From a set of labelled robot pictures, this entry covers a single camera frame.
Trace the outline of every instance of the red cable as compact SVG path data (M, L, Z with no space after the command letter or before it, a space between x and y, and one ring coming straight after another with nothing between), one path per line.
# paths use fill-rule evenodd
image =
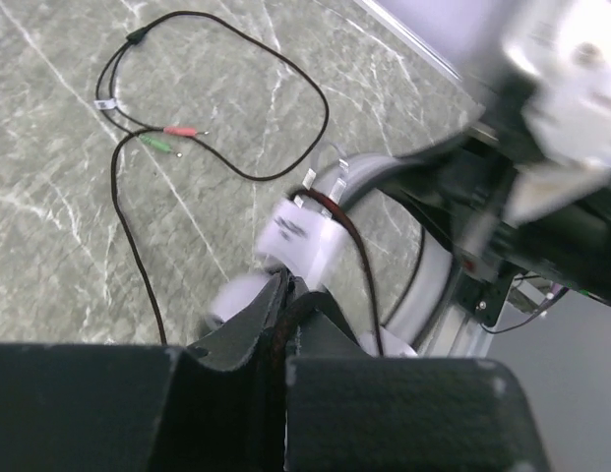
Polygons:
M380 316L377 303L377 291L375 289L375 279L373 277L373 270L371 269L366 246L362 241L359 231L346 213L342 211L342 208L340 208L336 202L327 197L325 194L321 194L314 189L306 189L301 187L290 193L288 198L292 201L295 197L301 195L309 197L316 203L325 207L329 213L332 214L334 219L341 224L344 229L346 229L349 236L355 243L357 252L360 255L360 260L362 261L362 269L364 270L364 275L366 276L366 283L369 290L369 298L371 301L371 324L373 326L373 334L375 335L375 341L377 343L377 352L380 356L384 356L384 343L382 342L382 333L380 331Z

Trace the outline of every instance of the screw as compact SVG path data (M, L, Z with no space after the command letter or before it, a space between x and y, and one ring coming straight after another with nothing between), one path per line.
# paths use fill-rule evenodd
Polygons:
M574 60L577 64L588 67L601 62L600 50L590 42L584 42L574 51Z

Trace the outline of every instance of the black cable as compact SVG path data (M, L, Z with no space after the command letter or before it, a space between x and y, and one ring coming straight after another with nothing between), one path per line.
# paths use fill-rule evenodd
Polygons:
M499 330L496 330L496 331L489 329L484 324L481 324L480 326L482 327L482 329L484 329L489 334L502 334L504 332L513 331L514 329L517 329L519 327L527 325L528 323L536 320L538 317L541 316L542 313L547 312L548 310L550 310L559 300L561 300L563 297L565 297L566 294L569 291L570 291L570 289L568 287L562 287L561 290L559 290L559 292L552 299L546 299L543 302L541 302L541 305L539 305L534 310L532 315L530 315L525 322L516 324L514 326L505 327L504 329L499 329Z
M96 87L95 87L95 98L98 99L98 100L101 99L101 84L103 82L103 79L104 79L106 73L108 72L108 69L110 69L111 66L112 66L112 70L110 71L110 77L109 77L109 80L108 80L108 94L109 94L109 97L111 99L115 98L115 94L114 94L114 82L115 82L115 79L117 77L117 73L118 73L118 69L119 69L119 64L120 64L121 60L123 59L124 55L131 49L132 46L136 46L136 45L141 44L141 42L144 40L146 35L153 28L155 28L156 26L160 25L161 23L163 23L163 22L165 22L165 21L167 21L167 20L169 20L171 18L175 18L175 17L201 17L201 18L207 18L207 19L210 19L210 20L213 20L213 21L217 22L218 24L222 25L223 27L227 28L228 30L231 30L235 34L239 35L240 37L242 37L246 41L249 41L249 42L255 44L256 46L262 48L264 51L272 54L279 61L281 61L282 63L284 63L287 66L289 66L291 69L296 71L314 89L314 91L318 94L318 96L321 98L321 100L323 102L323 107L324 107L324 119L323 119L323 124L321 125L320 131L318 132L317 136L314 138L312 143L309 146L307 146L305 151L296 160L294 160L291 164L289 164L284 169L282 169L279 172L277 172L275 174L272 174L272 175L259 177L259 176L255 176L255 175L251 175L251 174L248 174L246 172L243 172L237 166L235 166L233 163L231 163L228 159L226 159L226 157L224 157L220 152L218 152L216 149L214 149L213 147L211 147L207 143L199 140L196 137L187 137L189 140L193 141L194 143L200 145L204 149L206 149L209 152L211 152L215 157L217 157L222 163L224 163L230 170L235 172L237 175L239 175L240 177L243 177L243 178L245 178L247 180L253 181L253 182L269 182L271 180L275 180L275 179L278 179L280 177L283 177L284 175L286 175L289 172L291 172L292 170L294 170L301 162L303 162L303 160L305 160L305 158L309 155L309 153L312 151L312 149L318 144L318 142L321 140L321 138L323 137L323 135L327 131L327 127L329 125L329 120L330 120L330 108L329 108L329 103L327 102L327 98L325 97L325 94L323 93L321 88L299 66L297 66L292 60L288 59L287 57L285 57L284 55L280 54L279 52L274 51L273 49L271 49L268 46L266 46L263 42L260 42L257 39L255 39L254 37L249 36L245 32L241 31L240 29L237 29L236 27L233 27L232 25L230 25L229 23L227 23L223 19L221 19L219 17L216 17L215 15L211 15L209 13L204 13L204 12L192 12L192 11L171 12L171 13L169 13L167 15L164 15L164 16L154 20L153 22L149 23L148 25L146 25L146 26L144 26L142 28L139 28L136 31L133 31L130 34L128 34L128 36L126 36L126 39L127 39L126 42L119 49L117 49L117 51L115 51L115 53L112 55L112 57L108 60L108 62L104 66L104 69L101 71L101 74L99 75L99 77L97 79L97 84L96 84ZM128 119L129 121L131 121L131 122L141 126L142 128L150 129L152 131L162 131L163 128L164 128L164 127L161 127L161 126L150 125L148 123L142 122L141 120L138 120L137 118L134 118L129 113L127 113L124 110L122 110L121 107L119 106L118 102L116 103L116 106L115 106L114 110L117 113L119 113L120 115L122 115L123 117L125 117L126 119ZM124 131L125 133L130 133L130 130L126 129L121 124L115 122L112 119L112 117L108 114L107 110L100 110L100 111L104 115L104 117L110 123L112 123L114 126L119 128L120 130Z
M156 301L156 296L154 295L152 285L150 284L150 278L148 277L148 273L146 272L144 263L141 261L141 256L139 255L137 244L135 243L135 238L132 235L132 231L130 230L128 221L126 220L126 217L124 216L124 213L121 210L121 206L119 205L119 191L117 188L117 162L119 161L119 154L121 153L121 149L130 140L138 137L139 135L142 135L143 133L148 133L150 131L151 130L149 129L143 129L135 131L133 133L129 133L119 142L119 144L115 148L115 151L112 153L112 159L110 161L110 193L112 196L112 204L115 207L115 211L117 212L117 216L119 217L121 226L124 228L126 238L128 238L128 244L130 245L132 255L135 258L135 263L137 263L137 268L139 269L141 277L144 280L144 284L146 285L146 291L148 292L148 297L150 298L150 303L152 304L152 309L154 311L154 317L156 318L156 326L158 327L158 336L160 337L160 342L161 344L167 344L167 336L165 334L165 327L163 325L163 319L160 314L160 308L158 307L158 302Z
M310 199L327 209L329 213L332 214L332 217L339 224L341 224L344 229L346 229L349 236L355 243L357 252L360 256L360 260L362 261L362 268L364 269L366 284L368 286L369 300L371 302L371 324L373 327L373 334L375 335L375 342L377 344L377 352L380 356L384 356L384 343L382 342L380 316L377 301L377 290L375 287L375 277L373 276L373 270L371 268L371 263L368 258L366 246L364 245L364 241L362 241L362 237L360 236L359 231L357 230L351 219L342 210L342 208L340 208L333 200L331 200L326 195L321 194L320 192L313 189L306 189L304 187L301 187L288 194L288 198L292 201L294 200L294 198L300 195L309 197Z
M95 84L95 99L96 100L102 100L101 98L101 87L102 87L102 83L104 81L104 77L106 76L106 73L108 72L108 70L110 69L110 75L109 75L109 79L108 79L108 95L110 99L114 99L114 103L115 103L115 107L113 110L105 110L102 109L101 114L103 115L103 117L110 122L113 126L115 126L116 128L118 128L119 130L123 131L124 133L126 133L126 136L117 144L117 147L115 148L115 151L112 154L112 158L111 158L111 165L110 165L110 188L111 188L111 195L112 195L112 201L113 201L113 206L115 208L115 211L117 213L117 216L119 217L119 221L121 222L121 225L124 229L124 233L126 234L126 238L128 239L128 244L130 245L130 249L133 253L133 257L135 258L135 263L137 264L137 268L139 269L139 272L141 273L141 277L143 279L143 282L146 286L146 291L148 292L148 297L150 298L150 303L152 304L152 308L153 308L153 312L154 312L154 317L156 319L156 325L158 327L158 335L160 337L160 341L162 344L167 344L167 337L165 334L165 329L164 329L164 325L163 325L163 320L162 320L162 315L160 313L160 308L158 306L158 302L156 300L156 297L154 295L153 292L153 288L152 285L150 283L150 278L148 277L148 273L146 271L146 268L144 267L144 264L141 260L141 256L139 255L139 251L137 249L137 245L135 243L134 237L132 235L132 231L130 229L130 225L128 224L128 221L126 220L126 217L121 209L121 206L119 205L119 190L118 190L118 185L117 185L117 165L118 165L118 161L119 161L119 155L121 153L121 149L128 143L130 142L132 139L148 133L148 132L162 132L164 130L163 127L158 127L158 126L152 126L150 124L144 123L134 117L132 117L130 114L126 113L124 110L121 109L121 107L119 106L119 103L116 100L115 97L115 80L117 78L117 73L119 71L119 65L121 63L121 60L123 59L124 55L132 48L132 46L136 46L139 45L143 39L146 37L146 35L148 34L148 32L150 32L150 30L152 30L154 27L160 25L161 23L174 18L174 17L182 17L182 16L186 16L186 17L202 17L202 18L208 18L210 20L213 20L217 23L219 23L220 25L222 25L223 27L227 28L228 30L231 30L232 32L236 33L237 35L239 35L240 37L242 37L243 39L259 46L260 48L262 48L263 50L265 50L266 52L269 52L270 54L272 54L274 57L276 57L279 61L283 62L284 64L286 64L287 66L289 66L290 68L292 68L294 71L296 71L310 86L312 86L312 88L316 91L316 93L319 95L319 97L321 98L322 102L323 102L323 106L324 106L324 118L323 118L323 124L320 128L320 131L318 132L316 138L314 139L314 141L307 146L307 148L305 149L305 151L296 159L294 160L290 165L288 165L287 167L285 167L283 170L273 174L273 175L268 175L268 176L255 176L255 175L251 175L251 174L247 174L246 172L240 170L237 166L235 166L233 163L231 163L226 157L224 157L219 151L217 151L215 148L211 147L210 145L208 145L207 143L199 140L196 137L187 137L188 139L190 139L191 141L195 142L196 144L200 145L202 148L206 149L207 151L209 151L210 153L212 153L215 157L217 157L222 163L224 163L230 170L232 170L233 172L235 172L237 175L239 175L240 177L243 177L244 179L247 180L251 180L253 182L268 182L274 179L278 179L284 175L286 175L287 173L291 172L294 168L296 168L301 162L303 162L303 160L305 160L305 158L307 157L307 155L312 151L312 149L318 144L318 142L321 140L321 138L323 137L323 135L325 134L327 127L329 125L329 120L330 120L330 108L329 108L329 103L327 102L327 98L325 97L325 95L323 94L323 91L320 89L320 87L318 87L318 85L300 68L298 67L294 62L292 62L290 59L288 59L287 57L283 56L282 54L270 49L269 47L267 47L264 43L258 41L257 39L249 36L248 34L246 34L245 32L233 27L232 25L228 24L227 22L225 22L224 20L222 20L221 18L218 18L214 15L208 14L208 13L203 13L203 12L191 12L191 11L176 11L176 12L171 12L167 15L164 15L156 20L154 20L153 22L149 23L148 25L146 25L145 27L139 28L133 32L131 32L130 34L128 34L126 36L126 42L124 44L122 44L116 51L115 53L110 57L110 59L106 62L103 70L101 71L101 73L99 74L99 77L97 78L97 82ZM127 120L129 120L130 122L141 126L141 129L137 130L137 131L131 131L130 129L126 128L125 126L123 126L122 124L118 123L117 121L115 121L112 116L109 114L110 111L115 111L117 113L119 113L121 116L125 117Z
M541 275L537 275L537 274L532 274L532 275L518 275L517 277L515 277L513 280L517 281L517 280L531 280L533 278L543 278Z

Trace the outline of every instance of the marble floor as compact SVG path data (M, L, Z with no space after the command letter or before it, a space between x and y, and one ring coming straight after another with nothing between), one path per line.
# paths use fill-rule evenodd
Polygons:
M157 342L110 200L122 134L92 101L125 34L181 9L214 13L300 65L329 99L326 139L349 152L424 146L471 109L348 0L0 0L0 340ZM212 146L257 174L293 160L322 122L320 99L299 76L200 19L172 20L130 51L117 93L145 121L211 131ZM255 236L307 166L253 185L202 149L170 142L182 158L126 147L120 194L168 337L187 343L219 286L253 266ZM355 218L386 311L412 270L418 227L381 195ZM347 251L330 286L359 331L367 304L358 267Z

